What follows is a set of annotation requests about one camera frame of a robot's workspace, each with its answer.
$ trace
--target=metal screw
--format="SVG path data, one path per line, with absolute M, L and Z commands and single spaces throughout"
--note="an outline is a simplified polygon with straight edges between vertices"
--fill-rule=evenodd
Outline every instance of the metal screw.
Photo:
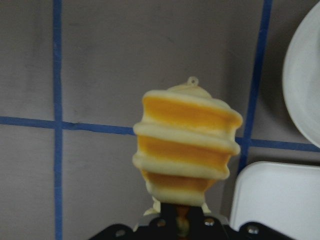
M 166 225 L 166 221 L 164 219 L 159 219 L 159 221 L 156 223 L 156 226 L 158 228 L 164 227 Z
M 116 238 L 123 237 L 124 235 L 126 235 L 126 231 L 123 230 L 123 229 L 120 229 L 120 230 L 115 232 L 115 237 Z
M 249 225 L 247 228 L 248 233 L 250 234 L 258 234 L 259 233 L 259 228 L 254 225 Z
M 204 225 L 212 227 L 215 224 L 215 220 L 211 217 L 208 217 L 204 220 Z

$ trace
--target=blue tape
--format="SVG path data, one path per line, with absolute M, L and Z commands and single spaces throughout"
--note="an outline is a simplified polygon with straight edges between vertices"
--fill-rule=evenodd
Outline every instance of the blue tape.
M 236 142 L 237 144 L 239 144 L 240 146 L 242 145 L 242 140 L 243 140 L 242 137 L 235 137 L 235 142 Z
M 11 117 L 11 116 L 0 116 L 0 124 L 44 128 L 44 129 L 53 129 L 55 126 L 54 121 Z
M 251 135 L 254 125 L 256 105 L 259 94 L 259 86 L 261 81 L 261 73 L 264 62 L 264 55 L 267 45 L 268 28 L 272 9 L 272 0 L 264 0 L 260 30 L 258 35 L 253 74 L 250 87 L 249 103 L 246 113 L 244 133 L 242 139 L 241 156 L 239 160 L 238 173 L 247 165 L 248 152 L 251 144 Z
M 62 0 L 53 0 L 53 102 L 54 102 L 54 207 L 55 240 L 63 239 L 63 190 L 62 190 L 62 152 L 63 152 L 63 111 L 61 86 L 61 15 Z
M 126 126 L 110 126 L 110 125 L 99 125 L 89 123 L 71 123 L 63 122 L 63 129 L 65 130 L 85 130 L 96 133 L 106 134 L 121 134 L 121 135 L 135 135 L 132 127 Z
M 259 147 L 259 148 L 286 149 L 286 150 L 320 153 L 320 148 L 310 143 L 307 144 L 307 143 L 298 143 L 298 142 L 252 139 L 251 146 Z

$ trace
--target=orange stripe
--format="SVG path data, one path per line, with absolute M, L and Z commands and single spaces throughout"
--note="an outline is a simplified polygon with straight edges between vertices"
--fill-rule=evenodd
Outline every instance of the orange stripe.
M 140 151 L 159 157 L 159 161 L 197 164 L 224 172 L 231 157 L 229 154 L 213 149 L 160 140 L 150 136 L 138 135 L 137 140 Z
M 242 120 L 232 113 L 195 103 L 146 96 L 143 104 L 144 112 L 148 116 L 180 127 L 199 126 L 228 130 L 242 124 Z
M 143 177 L 150 182 L 161 185 L 164 188 L 174 188 L 181 190 L 194 190 L 204 192 L 210 188 L 217 180 L 205 179 L 196 177 L 184 177 L 184 176 L 171 176 L 148 172 L 145 170 L 141 171 Z

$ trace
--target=small loop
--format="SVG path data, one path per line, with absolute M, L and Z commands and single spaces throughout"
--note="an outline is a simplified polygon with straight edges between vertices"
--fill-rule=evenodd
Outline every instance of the small loop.
M 187 85 L 198 86 L 199 79 L 195 76 L 191 76 L 188 78 Z

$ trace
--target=yellow and white striped object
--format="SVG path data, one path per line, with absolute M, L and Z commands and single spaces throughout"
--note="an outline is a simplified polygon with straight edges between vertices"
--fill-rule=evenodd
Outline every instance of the yellow and white striped object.
M 229 176 L 228 161 L 240 152 L 235 132 L 241 115 L 198 83 L 190 77 L 168 90 L 148 91 L 142 120 L 133 126 L 133 164 L 162 203 L 202 206 L 205 191 Z

